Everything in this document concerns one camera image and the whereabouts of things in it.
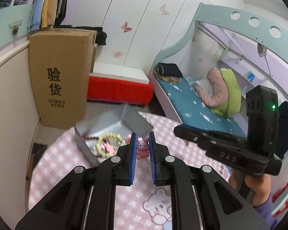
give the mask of purple sleeve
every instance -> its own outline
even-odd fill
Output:
[[[261,206],[254,207],[255,210],[260,214],[261,217],[265,219],[265,221],[268,223],[269,227],[271,229],[274,229],[276,225],[278,224],[278,220],[275,219],[272,215],[272,209],[273,209],[273,204],[272,204],[272,196],[270,195],[269,199],[262,204]]]

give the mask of floor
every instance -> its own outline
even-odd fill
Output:
[[[108,110],[112,110],[119,106],[119,103],[105,103],[105,102],[92,102],[88,101],[87,105],[87,111],[86,111],[86,118],[95,117],[100,115],[103,112],[106,112]],[[153,99],[149,103],[148,106],[142,107],[142,106],[133,106],[137,111],[140,112],[147,112],[152,114],[157,114],[160,116],[164,116],[164,111],[162,110],[162,107],[157,99],[157,97],[154,95]],[[57,129],[52,127],[46,127],[43,126],[41,123],[39,123],[38,129],[36,131],[34,142],[38,144],[44,144],[46,146],[51,145],[60,135],[62,135],[66,130],[63,129]]]

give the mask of gray box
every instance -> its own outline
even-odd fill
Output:
[[[111,132],[120,134],[125,139],[128,134],[135,132],[137,136],[147,137],[152,129],[153,126],[128,104],[105,112],[99,117],[79,121],[74,126],[77,146],[92,167],[98,166],[100,162],[86,145],[83,136],[101,136]]]

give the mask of circular hole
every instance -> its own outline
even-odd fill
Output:
[[[257,111],[260,109],[260,101],[259,98],[256,99],[256,104],[257,104]]]
[[[254,112],[254,109],[255,109],[255,105],[254,105],[254,100],[252,99],[251,100],[251,108],[252,112]]]
[[[256,17],[251,17],[248,22],[252,27],[258,27],[260,24],[260,21]]]
[[[233,20],[238,20],[240,18],[240,13],[239,12],[233,12],[230,17],[233,19]]]
[[[279,28],[278,28],[278,27],[275,27],[275,26],[272,26],[272,27],[270,28],[270,34],[271,34],[274,38],[279,38],[279,37],[282,35],[282,33],[281,33],[281,31],[279,30]]]

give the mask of tablecloth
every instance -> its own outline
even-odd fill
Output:
[[[229,172],[225,165],[207,156],[196,144],[185,142],[173,134],[179,123],[158,115],[140,113],[154,127],[156,142],[166,145],[173,156],[180,157],[187,165],[201,167],[208,164],[225,180]],[[29,209],[48,193],[75,166],[89,168],[74,140],[74,128],[66,131],[47,148],[33,171],[29,192]],[[156,187],[151,179],[150,159],[137,160],[134,184],[116,188],[115,230],[171,230],[170,187]]]

